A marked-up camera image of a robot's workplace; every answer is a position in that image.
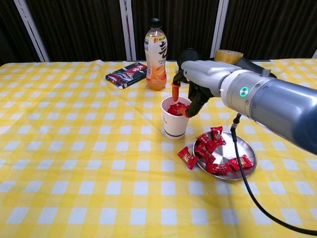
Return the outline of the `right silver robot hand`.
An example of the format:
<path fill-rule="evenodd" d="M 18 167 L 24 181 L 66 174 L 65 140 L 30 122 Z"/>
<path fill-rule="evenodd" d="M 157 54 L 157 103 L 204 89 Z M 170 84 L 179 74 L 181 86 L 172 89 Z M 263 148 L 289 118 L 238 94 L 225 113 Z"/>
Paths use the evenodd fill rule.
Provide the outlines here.
<path fill-rule="evenodd" d="M 197 115 L 210 98 L 220 97 L 223 80 L 238 70 L 241 68 L 220 61 L 188 60 L 182 62 L 171 84 L 172 98 L 175 102 L 178 101 L 181 82 L 188 83 L 188 98 L 191 103 L 188 107 L 179 109 L 179 112 L 187 118 Z"/>

